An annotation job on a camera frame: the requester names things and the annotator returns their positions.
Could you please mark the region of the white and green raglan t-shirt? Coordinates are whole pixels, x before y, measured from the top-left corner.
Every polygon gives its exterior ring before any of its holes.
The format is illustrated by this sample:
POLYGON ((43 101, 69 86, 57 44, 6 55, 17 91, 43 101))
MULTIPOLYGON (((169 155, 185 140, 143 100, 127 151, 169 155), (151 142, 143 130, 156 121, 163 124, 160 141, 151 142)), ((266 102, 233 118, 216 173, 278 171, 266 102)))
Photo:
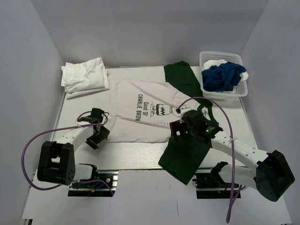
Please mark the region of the white and green raglan t-shirt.
POLYGON ((188 184, 209 151, 195 138, 173 141, 170 123, 177 108, 196 110, 215 123, 212 104, 203 99, 200 84, 184 61, 164 66, 164 82, 116 79, 111 82, 107 128, 111 143, 167 143, 159 165, 188 184))

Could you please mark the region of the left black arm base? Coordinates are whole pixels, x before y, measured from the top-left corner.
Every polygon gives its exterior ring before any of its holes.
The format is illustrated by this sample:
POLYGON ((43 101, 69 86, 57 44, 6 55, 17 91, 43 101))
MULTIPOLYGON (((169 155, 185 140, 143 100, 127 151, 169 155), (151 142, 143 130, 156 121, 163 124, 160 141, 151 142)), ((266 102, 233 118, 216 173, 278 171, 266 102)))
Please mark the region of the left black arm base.
POLYGON ((118 182, 118 171, 98 171, 96 181, 92 183, 75 182, 69 186, 69 197, 112 197, 118 182))

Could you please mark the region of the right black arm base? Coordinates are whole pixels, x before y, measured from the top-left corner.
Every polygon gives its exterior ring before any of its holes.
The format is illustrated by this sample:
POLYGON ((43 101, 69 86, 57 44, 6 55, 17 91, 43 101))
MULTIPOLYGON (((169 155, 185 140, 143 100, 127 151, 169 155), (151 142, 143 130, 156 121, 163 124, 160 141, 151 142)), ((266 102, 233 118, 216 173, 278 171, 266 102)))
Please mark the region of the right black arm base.
POLYGON ((197 199, 230 199, 231 183, 216 181, 210 173, 196 173, 192 183, 197 199))

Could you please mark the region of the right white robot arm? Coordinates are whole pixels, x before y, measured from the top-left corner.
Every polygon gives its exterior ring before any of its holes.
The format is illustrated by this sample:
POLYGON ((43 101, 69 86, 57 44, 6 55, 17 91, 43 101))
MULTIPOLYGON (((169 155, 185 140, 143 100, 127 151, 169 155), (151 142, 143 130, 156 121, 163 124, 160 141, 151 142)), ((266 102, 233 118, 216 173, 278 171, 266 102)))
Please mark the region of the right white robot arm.
POLYGON ((267 152, 232 139, 221 127, 205 122, 196 110, 176 110, 180 119, 170 123, 171 138, 179 141, 196 141, 208 149, 221 151, 242 165, 221 161, 210 172, 196 179, 199 188, 221 188, 231 183, 256 189, 266 199, 276 202, 294 183, 295 177, 284 155, 274 150, 267 152))

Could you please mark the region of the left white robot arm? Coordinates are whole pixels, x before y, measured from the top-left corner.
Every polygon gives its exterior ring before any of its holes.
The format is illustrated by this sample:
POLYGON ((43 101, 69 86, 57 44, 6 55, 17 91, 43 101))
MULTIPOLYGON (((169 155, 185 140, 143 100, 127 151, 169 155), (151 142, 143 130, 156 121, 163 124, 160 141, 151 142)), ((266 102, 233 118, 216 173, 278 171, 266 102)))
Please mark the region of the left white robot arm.
POLYGON ((108 118, 103 110, 93 108, 90 115, 80 117, 77 121, 79 126, 70 129, 61 138, 43 143, 37 169, 39 181, 66 186, 82 180, 88 187, 98 184, 97 167, 76 164, 75 151, 83 143, 96 150, 98 144, 109 136, 110 131, 104 127, 108 118))

